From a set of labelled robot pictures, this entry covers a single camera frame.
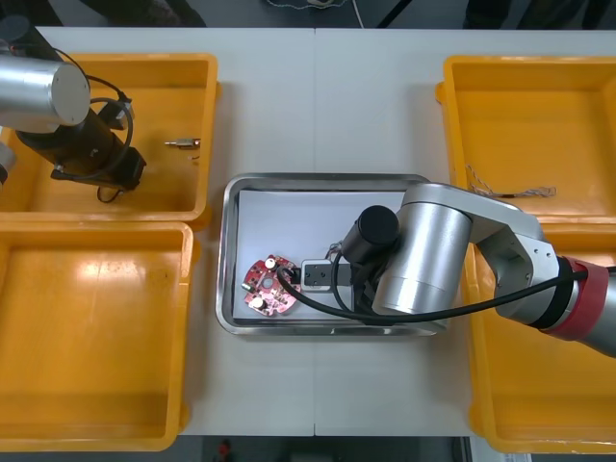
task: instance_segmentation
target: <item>stainless steel tray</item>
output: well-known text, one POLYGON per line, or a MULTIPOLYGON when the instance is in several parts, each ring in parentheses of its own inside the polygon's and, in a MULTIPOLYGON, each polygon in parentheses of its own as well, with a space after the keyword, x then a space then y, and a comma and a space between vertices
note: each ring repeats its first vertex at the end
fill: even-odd
POLYGON ((233 334, 244 335, 432 335, 447 329, 448 321, 398 324, 389 327, 365 325, 359 321, 291 320, 280 318, 236 319, 234 313, 238 226, 241 191, 375 193, 404 192, 418 175, 255 173, 229 182, 224 193, 218 260, 217 318, 233 334))

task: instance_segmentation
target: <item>black cable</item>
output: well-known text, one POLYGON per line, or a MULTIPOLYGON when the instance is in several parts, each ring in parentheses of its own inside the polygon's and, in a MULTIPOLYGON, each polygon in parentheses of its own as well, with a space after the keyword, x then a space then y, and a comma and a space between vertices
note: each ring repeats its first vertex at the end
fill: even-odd
POLYGON ((122 190, 115 190, 114 195, 112 195, 109 199, 103 199, 101 190, 102 190, 102 187, 99 186, 98 189, 96 190, 96 198, 103 204, 111 204, 113 201, 117 199, 117 197, 122 192, 122 190))
MULTIPOLYGON (((524 298, 525 296, 535 295, 540 292, 543 292, 547 289, 550 289, 559 284, 568 284, 573 281, 583 280, 588 276, 588 271, 577 271, 565 276, 558 276, 553 279, 549 279, 547 281, 541 282, 537 285, 527 287, 525 289, 521 289, 520 291, 513 292, 511 294, 498 296, 491 300, 480 301, 479 303, 473 303, 471 305, 460 306, 457 308, 450 308, 447 310, 437 311, 434 313, 421 313, 417 315, 399 315, 399 316, 370 316, 370 315, 362 315, 359 313, 347 313, 342 310, 332 308, 331 306, 324 305, 322 303, 318 303, 312 298, 307 297, 306 295, 296 291, 291 284, 284 278, 283 271, 285 269, 283 267, 278 267, 276 270, 276 276, 278 277, 278 281, 282 285, 282 287, 287 291, 290 295, 294 296, 301 303, 314 308, 317 311, 321 311, 327 315, 337 316, 339 318, 345 318, 348 320, 354 321, 386 321, 386 322, 432 322, 432 321, 440 321, 448 318, 456 318, 458 316, 470 315, 472 313, 477 313, 479 311, 487 310, 489 308, 494 308, 496 306, 504 305, 506 303, 511 303, 512 301, 517 301, 520 298, 524 298)), ((610 274, 616 274, 616 267, 608 267, 607 270, 610 274)))
POLYGON ((86 79, 92 80, 93 82, 98 82, 99 84, 103 84, 104 86, 109 87, 110 89, 114 90, 117 93, 117 97, 120 100, 128 100, 128 101, 130 101, 130 99, 126 96, 126 93, 124 91, 120 90, 117 86, 115 86, 111 82, 108 82, 105 79, 101 79, 100 77, 96 77, 95 75, 88 75, 86 73, 86 71, 79 65, 79 63, 77 63, 73 58, 71 58, 71 56, 68 53, 62 51, 60 48, 54 48, 53 50, 56 53, 64 56, 65 58, 67 58, 73 64, 75 64, 77 66, 77 68, 79 70, 81 70, 81 73, 84 74, 84 77, 86 77, 86 79))
POLYGON ((342 256, 343 252, 338 251, 333 263, 331 264, 331 292, 332 294, 334 294, 334 298, 336 298, 336 303, 338 303, 338 306, 340 306, 340 308, 344 311, 350 312, 350 310, 340 297, 340 292, 338 292, 338 266, 340 264, 340 259, 342 258, 342 256))
POLYGON ((104 86, 109 87, 110 89, 114 90, 117 93, 117 97, 120 99, 120 101, 130 101, 130 98, 126 96, 126 93, 120 90, 118 87, 116 87, 111 82, 108 82, 105 79, 101 79, 100 77, 96 77, 95 75, 88 75, 88 74, 84 74, 84 75, 86 76, 88 80, 92 80, 93 82, 98 82, 99 84, 103 84, 104 86))
POLYGON ((72 181, 87 181, 87 180, 94 180, 96 178, 98 178, 100 175, 105 174, 107 172, 110 172, 114 169, 117 168, 117 166, 119 166, 122 161, 124 160, 124 158, 126 157, 126 154, 128 153, 128 149, 130 148, 130 144, 131 141, 133 140, 133 117, 131 116, 131 112, 128 110, 128 108, 126 107, 126 105, 120 101, 116 101, 112 98, 105 98, 105 97, 99 97, 99 98, 93 98, 90 100, 91 104, 95 104, 95 103, 109 103, 109 104, 114 104, 116 106, 118 106, 125 114, 126 114, 126 122, 128 123, 128 132, 126 133, 126 141, 124 142, 124 145, 122 146, 122 148, 120 149, 119 154, 117 154, 117 157, 115 158, 115 160, 110 163, 108 166, 101 168, 100 170, 96 171, 95 173, 91 173, 89 175, 67 175, 64 174, 64 179, 67 180, 72 180, 72 181))

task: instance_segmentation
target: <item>pink circuit board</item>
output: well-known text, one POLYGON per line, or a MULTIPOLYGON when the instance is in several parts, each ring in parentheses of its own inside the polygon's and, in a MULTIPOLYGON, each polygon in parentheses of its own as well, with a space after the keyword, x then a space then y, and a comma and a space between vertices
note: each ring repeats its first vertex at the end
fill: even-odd
MULTIPOLYGON (((278 276, 276 268, 279 266, 287 267, 289 270, 295 268, 295 264, 289 260, 270 255, 266 260, 256 262, 246 274, 242 287, 248 290, 244 301, 250 308, 264 316, 273 316, 275 313, 284 313, 295 303, 295 298, 284 290, 278 276)), ((298 292, 301 287, 293 285, 298 292)))

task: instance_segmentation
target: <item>white table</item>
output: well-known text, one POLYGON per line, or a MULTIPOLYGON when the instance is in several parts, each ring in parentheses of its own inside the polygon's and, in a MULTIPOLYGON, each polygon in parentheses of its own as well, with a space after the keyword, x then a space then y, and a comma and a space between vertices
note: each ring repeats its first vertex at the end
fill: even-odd
MULTIPOLYGON (((251 171, 447 181, 434 86, 453 54, 615 55, 612 32, 42 29, 67 52, 218 57, 210 197, 251 171)), ((466 325, 420 339, 234 337, 218 325, 218 226, 193 280, 187 434, 469 435, 466 325), (269 392, 257 398, 251 389, 269 392)))

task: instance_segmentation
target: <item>yellow plastic bin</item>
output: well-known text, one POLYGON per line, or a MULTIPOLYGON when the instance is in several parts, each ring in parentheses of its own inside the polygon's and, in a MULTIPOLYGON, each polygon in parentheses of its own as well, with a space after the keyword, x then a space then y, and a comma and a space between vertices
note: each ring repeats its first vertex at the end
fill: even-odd
MULTIPOLYGON (((113 203, 101 203, 95 186, 50 179, 53 166, 24 146, 13 130, 5 129, 1 140, 14 149, 17 164, 0 194, 0 221, 150 220, 205 226, 210 219, 207 185, 217 99, 216 58, 208 54, 74 58, 87 74, 110 81, 133 99, 132 145, 147 162, 141 183, 113 203), (165 141, 178 138, 201 138, 201 146, 198 150, 165 146, 165 141)), ((96 82, 91 82, 91 95, 116 98, 96 82)), ((126 132, 116 133, 124 139, 126 132)))
POLYGON ((180 431, 184 223, 0 222, 0 450, 161 450, 180 431))
MULTIPOLYGON (((458 56, 436 89, 451 183, 467 169, 494 191, 556 187, 507 201, 536 215, 559 254, 616 262, 616 59, 458 56)), ((492 298, 472 246, 466 303, 492 298)), ((471 316, 473 430, 503 452, 616 452, 613 359, 499 317, 471 316)))
POLYGON ((436 89, 451 183, 466 165, 542 222, 616 222, 616 59, 455 56, 436 89))

